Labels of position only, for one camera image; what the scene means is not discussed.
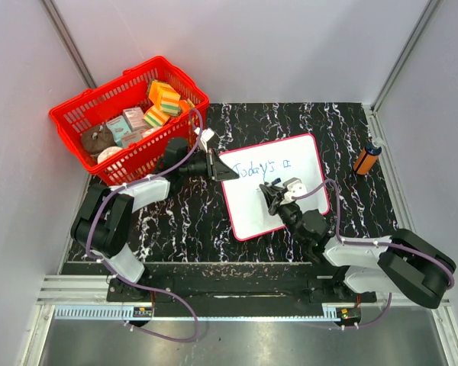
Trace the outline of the pink framed whiteboard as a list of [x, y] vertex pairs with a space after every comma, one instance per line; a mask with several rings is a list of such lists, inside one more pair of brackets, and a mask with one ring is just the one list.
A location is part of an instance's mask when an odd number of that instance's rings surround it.
[[282, 183], [298, 178], [311, 191], [324, 181], [318, 145], [310, 133], [223, 152], [220, 158], [239, 175], [222, 182], [233, 234], [239, 241], [283, 228], [279, 216], [269, 215], [260, 185], [277, 178]]

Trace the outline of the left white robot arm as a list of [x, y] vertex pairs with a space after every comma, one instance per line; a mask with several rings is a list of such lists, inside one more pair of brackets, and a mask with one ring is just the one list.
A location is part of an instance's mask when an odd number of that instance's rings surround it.
[[126, 281], [124, 293], [133, 301], [148, 297], [150, 283], [144, 265], [127, 244], [131, 216], [152, 203], [164, 201], [175, 194], [189, 177], [213, 181], [238, 179], [239, 175], [226, 165], [212, 148], [189, 149], [188, 140], [169, 140], [152, 175], [140, 183], [108, 187], [91, 186], [70, 229], [74, 241], [87, 252], [105, 262]]

